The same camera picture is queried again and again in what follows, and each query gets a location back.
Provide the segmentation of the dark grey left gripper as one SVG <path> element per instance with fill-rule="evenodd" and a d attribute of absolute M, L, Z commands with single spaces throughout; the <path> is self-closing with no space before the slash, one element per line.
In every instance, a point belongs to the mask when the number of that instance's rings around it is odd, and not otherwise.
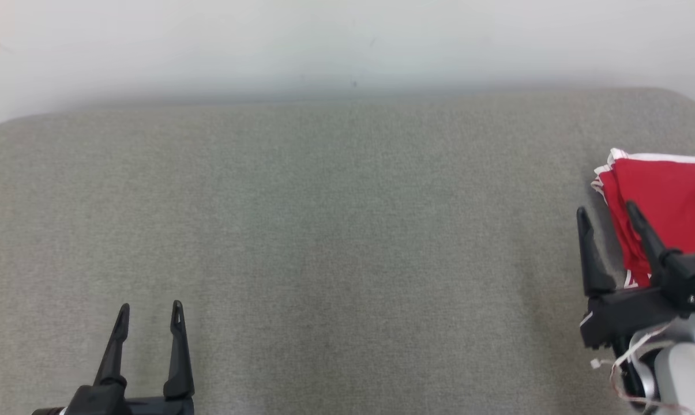
<path fill-rule="evenodd" d="M 183 303 L 174 300 L 171 310 L 170 370 L 163 397 L 126 398 L 127 381 L 121 373 L 123 344 L 129 332 L 129 304 L 123 304 L 110 334 L 92 386 L 77 389 L 65 407 L 37 408 L 33 414 L 194 414 L 195 394 Z"/>

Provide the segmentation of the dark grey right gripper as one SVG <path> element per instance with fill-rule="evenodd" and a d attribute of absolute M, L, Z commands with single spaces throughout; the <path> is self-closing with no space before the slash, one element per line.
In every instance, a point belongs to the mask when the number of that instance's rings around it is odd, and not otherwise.
<path fill-rule="evenodd" d="M 632 228 L 639 234 L 641 245 L 653 273 L 663 273 L 666 258 L 680 249 L 668 247 L 640 210 L 635 201 L 626 202 Z M 594 229 L 584 206 L 577 208 L 577 238 L 581 278 L 588 312 L 580 322 L 580 336 L 586 348 L 611 346 L 616 339 L 631 337 L 637 331 L 695 312 L 695 302 L 678 300 L 662 287 L 616 289 L 601 260 Z"/>

